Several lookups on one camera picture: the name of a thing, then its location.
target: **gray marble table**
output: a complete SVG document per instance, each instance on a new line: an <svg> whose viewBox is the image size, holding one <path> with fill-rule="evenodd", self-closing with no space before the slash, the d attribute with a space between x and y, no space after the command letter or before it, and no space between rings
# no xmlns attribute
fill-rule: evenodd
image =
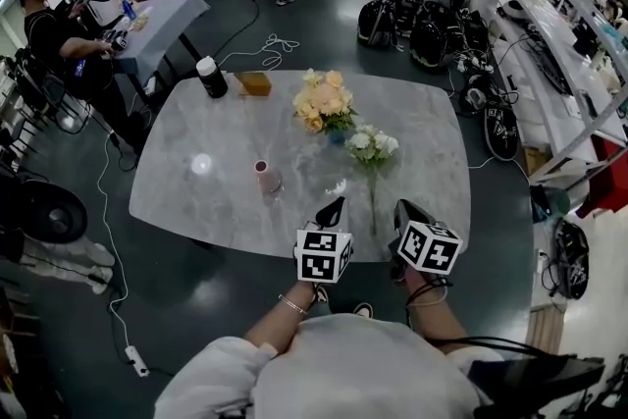
<svg viewBox="0 0 628 419"><path fill-rule="evenodd" d="M344 75L358 120L396 137L399 149L380 171L378 232L370 231L366 178L342 146L306 131L292 98L303 72L266 73L269 97L229 92L214 100L199 79L181 81L152 128L135 174L130 212L158 228L240 250L292 256L296 229L320 209L327 190L344 183L358 262L390 259L393 209L409 199L446 222L466 242L471 195L467 158L455 113L441 89L405 80ZM192 170L209 156L207 173ZM263 195L253 164L279 168L282 188Z"/></svg>

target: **dark green floor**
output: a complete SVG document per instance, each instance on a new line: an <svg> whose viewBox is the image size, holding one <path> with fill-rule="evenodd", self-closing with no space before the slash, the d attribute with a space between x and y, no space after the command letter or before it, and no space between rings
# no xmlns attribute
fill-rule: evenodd
<svg viewBox="0 0 628 419"><path fill-rule="evenodd" d="M207 0L212 9L186 32L203 54L254 15L249 0ZM298 0L276 8L259 0L259 21L222 53L257 51L268 35L298 40L300 47L284 59L282 69L310 67L408 79L449 89L446 73L427 74L406 53L369 50L356 43L360 8L369 0ZM169 53L180 72L192 67L179 45ZM232 58L228 71L257 70L263 57ZM458 73L454 83L462 85ZM121 80L125 95L132 96ZM489 157L480 123L460 119L471 165ZM90 124L77 136L57 131L40 135L35 146L44 156L27 165L74 191L89 213L87 235L110 246L101 222L104 198L96 180L105 163L104 133ZM295 280L290 260L215 248L206 250L188 239L155 229L129 215L133 173L116 167L112 152L103 187L109 193L109 223L123 256L131 287L122 315L131 343L149 366L175 372L209 341L238 336L248 329ZM489 163L471 172L471 238L452 275L450 304L472 335L525 333L534 266L527 184L513 164ZM42 339L59 389L79 419L149 418L167 378L140 379L121 364L112 344L107 294L95 296L84 285L46 280L2 264L0 273L18 279L30 292L41 317ZM115 283L120 284L119 274ZM376 317L403 319L403 294L389 281L386 264L353 264L331 290L338 308L368 300ZM116 340L123 340L116 326Z"/></svg>

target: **vase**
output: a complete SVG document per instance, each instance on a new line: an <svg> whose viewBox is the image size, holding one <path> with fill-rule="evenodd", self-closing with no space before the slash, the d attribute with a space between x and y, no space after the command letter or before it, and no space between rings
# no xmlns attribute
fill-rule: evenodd
<svg viewBox="0 0 628 419"><path fill-rule="evenodd" d="M344 145L346 142L346 130L327 131L327 138L332 145Z"/></svg>

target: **blue bottle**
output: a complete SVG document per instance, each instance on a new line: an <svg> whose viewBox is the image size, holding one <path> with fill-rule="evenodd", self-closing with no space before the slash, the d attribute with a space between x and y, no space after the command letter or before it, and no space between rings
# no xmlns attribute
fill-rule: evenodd
<svg viewBox="0 0 628 419"><path fill-rule="evenodd" d="M129 1L127 0L122 1L122 11L123 13L125 13L125 16L127 16L131 21L134 21L137 19L137 14L133 10L133 7L131 7L131 4L129 3Z"/></svg>

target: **blue tablecloth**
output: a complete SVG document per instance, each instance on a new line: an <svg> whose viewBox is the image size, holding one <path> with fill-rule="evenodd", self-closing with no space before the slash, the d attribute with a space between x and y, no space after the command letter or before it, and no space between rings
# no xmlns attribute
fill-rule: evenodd
<svg viewBox="0 0 628 419"><path fill-rule="evenodd" d="M128 46L114 60L116 74L132 74L145 84L173 42L196 18L209 10L204 0L147 0L136 9L147 8L148 22L140 31L130 31Z"/></svg>

